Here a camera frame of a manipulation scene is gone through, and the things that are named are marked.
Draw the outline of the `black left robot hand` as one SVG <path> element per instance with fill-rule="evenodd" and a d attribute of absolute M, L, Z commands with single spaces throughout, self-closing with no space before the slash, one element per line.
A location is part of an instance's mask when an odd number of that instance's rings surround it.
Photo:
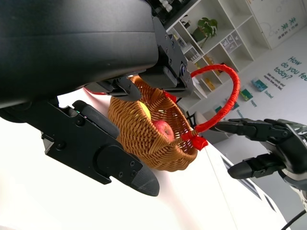
<path fill-rule="evenodd" d="M 156 176 L 123 149 L 112 122 L 83 101 L 58 102 L 84 86 L 137 101 L 134 74 L 174 96 L 192 93 L 187 61 L 147 1 L 1 1 L 0 116 L 40 130 L 46 155 L 66 166 L 157 196 Z"/>

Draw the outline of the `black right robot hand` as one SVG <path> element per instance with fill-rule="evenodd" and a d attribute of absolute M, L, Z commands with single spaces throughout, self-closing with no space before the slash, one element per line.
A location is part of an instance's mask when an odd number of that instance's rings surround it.
<path fill-rule="evenodd" d="M 229 119 L 218 122 L 210 130 L 245 136 L 259 142 L 268 151 L 229 168 L 228 173 L 234 179 L 260 178 L 281 170 L 293 174 L 307 171 L 307 144 L 285 121 Z"/>

